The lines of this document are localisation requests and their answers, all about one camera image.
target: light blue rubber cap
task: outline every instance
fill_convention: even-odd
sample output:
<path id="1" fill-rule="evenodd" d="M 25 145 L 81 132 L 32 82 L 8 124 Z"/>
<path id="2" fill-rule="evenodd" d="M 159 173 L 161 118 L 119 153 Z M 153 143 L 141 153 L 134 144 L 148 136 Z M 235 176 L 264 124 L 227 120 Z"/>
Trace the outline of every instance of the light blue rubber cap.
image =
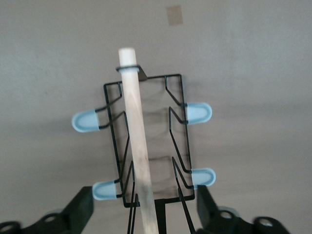
<path id="1" fill-rule="evenodd" d="M 188 124 L 205 123 L 213 115 L 211 106 L 205 102 L 188 102 L 186 112 Z"/>
<path id="2" fill-rule="evenodd" d="M 92 186 L 93 198 L 98 201 L 117 199 L 116 185 L 113 180 L 98 182 Z"/>
<path id="3" fill-rule="evenodd" d="M 94 109 L 77 113 L 72 118 L 73 128 L 80 133 L 99 131 L 98 125 L 98 115 Z"/>
<path id="4" fill-rule="evenodd" d="M 197 189 L 198 185 L 211 186 L 216 179 L 215 171 L 211 168 L 192 169 L 191 175 L 194 189 Z"/>

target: dish rack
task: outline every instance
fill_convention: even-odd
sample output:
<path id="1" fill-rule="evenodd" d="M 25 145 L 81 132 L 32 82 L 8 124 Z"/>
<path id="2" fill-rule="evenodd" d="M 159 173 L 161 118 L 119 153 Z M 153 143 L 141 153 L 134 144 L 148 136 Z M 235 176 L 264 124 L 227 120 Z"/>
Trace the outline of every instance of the dish rack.
<path id="1" fill-rule="evenodd" d="M 168 203 L 181 202 L 183 206 L 184 213 L 186 215 L 187 223 L 191 233 L 195 233 L 195 229 L 192 223 L 192 219 L 190 213 L 188 211 L 188 207 L 186 201 L 195 199 L 195 190 L 199 185 L 211 186 L 214 184 L 216 175 L 213 169 L 211 168 L 202 168 L 202 169 L 193 169 L 192 161 L 191 161 L 191 153 L 190 153 L 190 145 L 189 145 L 189 133 L 188 133 L 188 125 L 204 123 L 208 121 L 212 117 L 212 109 L 210 105 L 203 102 L 185 102 L 184 99 L 184 90 L 183 90 L 183 82 L 181 74 L 169 74 L 169 75 L 161 75 L 154 77 L 147 77 L 145 72 L 142 70 L 140 66 L 137 66 L 139 69 L 138 77 L 140 82 L 150 82 L 151 80 L 159 80 L 163 82 L 163 87 L 165 92 L 169 94 L 169 97 L 173 100 L 175 107 L 168 106 L 167 114 L 168 114 L 168 122 L 169 122 L 169 133 L 171 136 L 172 144 L 175 149 L 175 157 L 171 157 L 172 167 L 174 171 L 174 180 L 176 183 L 177 196 L 169 197 L 169 198 L 161 198 L 155 199 L 156 206 L 156 216 L 158 223 L 158 230 L 160 234 L 167 233 L 166 231 L 166 207 L 165 205 Z M 179 98 L 176 97 L 174 92 L 169 88 L 169 81 L 171 79 L 176 79 L 178 81 L 179 86 Z M 110 88 L 115 88 L 118 92 L 118 97 L 112 98 L 110 97 L 109 90 Z M 131 160 L 129 167 L 126 168 L 126 159 L 128 156 L 128 148 L 129 148 L 129 129 L 127 123 L 127 114 L 126 112 L 120 111 L 120 113 L 113 113 L 113 106 L 122 99 L 122 82 L 111 82 L 106 83 L 103 86 L 104 95 L 106 105 L 101 108 L 92 109 L 84 112 L 77 113 L 72 118 L 72 125 L 78 132 L 94 132 L 100 131 L 102 129 L 110 128 L 113 148 L 115 152 L 116 158 L 116 166 L 119 177 L 115 180 L 98 182 L 95 183 L 92 187 L 93 198 L 96 200 L 110 200 L 121 198 L 123 200 L 123 205 L 125 208 L 130 208 L 129 210 L 129 220 L 128 220 L 128 234 L 132 234 L 134 232 L 134 224 L 135 224 L 135 216 L 136 209 L 140 206 L 139 197 L 135 193 L 135 185 L 136 185 L 136 177 L 133 166 L 133 161 Z M 178 114 L 178 111 L 175 109 L 178 108 L 182 114 Z M 100 125 L 98 115 L 101 112 L 107 112 L 108 122 Z M 123 119 L 126 131 L 127 131 L 127 139 L 125 143 L 124 153 L 118 152 L 117 147 L 117 137 L 115 131 L 115 123 L 117 120 Z M 181 150 L 177 144 L 174 132 L 173 132 L 173 122 L 179 123 L 184 129 L 185 142 L 186 142 L 186 156 L 183 160 L 181 155 Z M 191 183 L 186 181 L 185 176 L 191 177 Z M 119 184 L 121 193 L 117 194 L 117 185 Z M 190 195 L 184 195 L 183 189 L 187 189 L 190 191 Z"/>

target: gray surface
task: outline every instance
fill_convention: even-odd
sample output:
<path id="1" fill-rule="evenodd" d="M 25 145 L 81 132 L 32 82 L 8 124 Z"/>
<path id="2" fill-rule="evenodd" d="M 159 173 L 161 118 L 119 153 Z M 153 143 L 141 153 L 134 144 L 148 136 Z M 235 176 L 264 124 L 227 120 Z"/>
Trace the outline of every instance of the gray surface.
<path id="1" fill-rule="evenodd" d="M 183 24 L 168 26 L 177 4 Z M 310 233 L 311 10 L 310 0 L 1 1 L 0 220 L 29 225 L 116 178 L 109 131 L 79 134 L 70 119 L 103 104 L 102 85 L 120 80 L 118 48 L 132 46 L 148 76 L 182 73 L 186 99 L 212 106 L 189 133 L 194 167 L 216 171 L 218 205 Z M 168 233 L 187 233 L 181 210 L 167 206 Z M 124 233 L 127 217 L 120 200 L 96 202 L 84 233 Z"/>

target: wooden dowel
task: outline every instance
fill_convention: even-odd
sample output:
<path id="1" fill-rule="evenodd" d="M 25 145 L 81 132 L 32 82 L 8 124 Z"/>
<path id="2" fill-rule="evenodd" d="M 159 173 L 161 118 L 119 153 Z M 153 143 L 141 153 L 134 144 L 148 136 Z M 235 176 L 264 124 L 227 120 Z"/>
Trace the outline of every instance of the wooden dowel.
<path id="1" fill-rule="evenodd" d="M 135 50 L 133 48 L 120 49 L 119 61 L 121 67 L 136 65 Z M 135 68 L 121 70 L 120 72 L 144 233 L 158 234 L 138 74 Z"/>

